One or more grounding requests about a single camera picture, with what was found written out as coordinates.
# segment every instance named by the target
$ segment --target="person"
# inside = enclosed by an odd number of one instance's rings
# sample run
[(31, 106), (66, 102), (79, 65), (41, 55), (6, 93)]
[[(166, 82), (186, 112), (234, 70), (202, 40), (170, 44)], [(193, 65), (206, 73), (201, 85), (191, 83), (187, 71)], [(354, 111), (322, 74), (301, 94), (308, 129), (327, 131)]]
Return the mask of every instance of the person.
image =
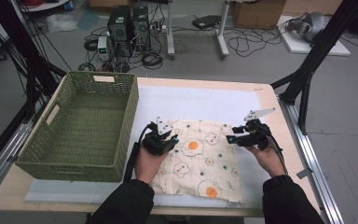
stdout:
[[(263, 184), (263, 212), (267, 224), (324, 223), (310, 204), (303, 189), (286, 175), (274, 147), (264, 150), (247, 147), (271, 179)], [(146, 223), (153, 208), (154, 191), (149, 186), (167, 157), (153, 156), (143, 147), (135, 164), (136, 179), (121, 184), (86, 224)]]

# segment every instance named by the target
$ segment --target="black jacket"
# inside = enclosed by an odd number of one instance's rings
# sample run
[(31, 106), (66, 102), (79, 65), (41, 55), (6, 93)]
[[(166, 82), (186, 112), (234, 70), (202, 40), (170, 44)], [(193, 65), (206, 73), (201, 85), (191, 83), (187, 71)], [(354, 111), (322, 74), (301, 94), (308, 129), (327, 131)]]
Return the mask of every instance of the black jacket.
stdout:
[[(288, 175), (279, 175), (263, 184), (263, 211), (266, 224), (324, 223), (308, 201), (303, 189)], [(86, 224), (141, 224), (153, 208), (154, 191), (146, 183), (131, 180), (118, 187)]]

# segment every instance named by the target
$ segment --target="woven basket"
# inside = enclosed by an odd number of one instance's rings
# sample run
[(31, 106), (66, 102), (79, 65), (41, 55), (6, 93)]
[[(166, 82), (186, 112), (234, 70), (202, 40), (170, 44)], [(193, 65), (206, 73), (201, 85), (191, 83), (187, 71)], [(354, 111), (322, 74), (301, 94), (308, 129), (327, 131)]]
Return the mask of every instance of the woven basket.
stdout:
[(134, 75), (68, 73), (16, 164), (37, 179), (121, 181), (138, 97)]

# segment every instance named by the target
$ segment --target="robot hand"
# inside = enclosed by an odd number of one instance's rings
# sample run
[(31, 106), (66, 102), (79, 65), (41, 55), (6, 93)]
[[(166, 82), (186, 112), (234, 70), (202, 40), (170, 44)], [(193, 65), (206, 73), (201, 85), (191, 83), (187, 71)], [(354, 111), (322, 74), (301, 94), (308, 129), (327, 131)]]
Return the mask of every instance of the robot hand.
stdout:
[(232, 128), (234, 133), (248, 132), (248, 135), (236, 136), (227, 135), (227, 141), (229, 144), (237, 144), (239, 147), (251, 147), (257, 146), (261, 150), (266, 149), (269, 145), (268, 136), (271, 136), (271, 131), (267, 124), (261, 123), (260, 119), (271, 112), (275, 108), (266, 110), (251, 111), (245, 118), (246, 125)]
[(160, 156), (171, 151), (179, 142), (177, 134), (172, 136), (170, 140), (165, 140), (171, 134), (172, 126), (160, 121), (159, 117), (157, 118), (157, 124), (151, 122), (148, 127), (152, 132), (145, 135), (142, 145), (152, 155)]

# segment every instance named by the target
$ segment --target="white device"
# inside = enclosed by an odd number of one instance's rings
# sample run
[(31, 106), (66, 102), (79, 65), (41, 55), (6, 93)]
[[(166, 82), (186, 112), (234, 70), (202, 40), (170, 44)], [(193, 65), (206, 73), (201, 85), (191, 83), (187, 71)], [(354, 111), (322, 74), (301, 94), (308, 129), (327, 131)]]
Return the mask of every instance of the white device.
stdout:
[(112, 51), (112, 45), (108, 41), (107, 36), (98, 37), (98, 53), (100, 54), (100, 59), (103, 62), (109, 61), (110, 52)]
[(249, 114), (246, 115), (244, 120), (247, 121), (247, 120), (259, 119), (274, 111), (275, 111), (275, 107), (272, 107), (271, 109), (251, 110), (251, 112), (249, 112)]
[(163, 135), (167, 132), (170, 132), (173, 128), (173, 126), (169, 125), (167, 121), (162, 121), (160, 117), (157, 117), (157, 127), (159, 135)]

